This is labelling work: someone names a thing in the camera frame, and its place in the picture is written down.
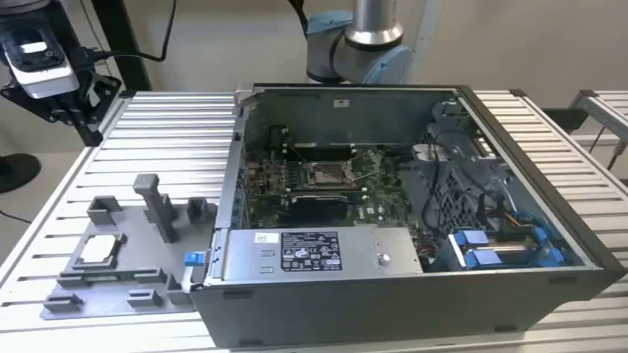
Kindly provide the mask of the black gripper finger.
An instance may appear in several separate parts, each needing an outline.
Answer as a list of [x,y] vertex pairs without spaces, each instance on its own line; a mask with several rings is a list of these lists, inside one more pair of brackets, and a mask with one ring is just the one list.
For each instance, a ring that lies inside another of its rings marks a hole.
[[85,146],[99,146],[103,134],[99,124],[121,88],[121,81],[112,76],[80,74],[79,89],[72,93],[72,119]]
[[1,88],[1,97],[49,123],[73,124],[69,110],[57,96],[33,99],[19,85]]

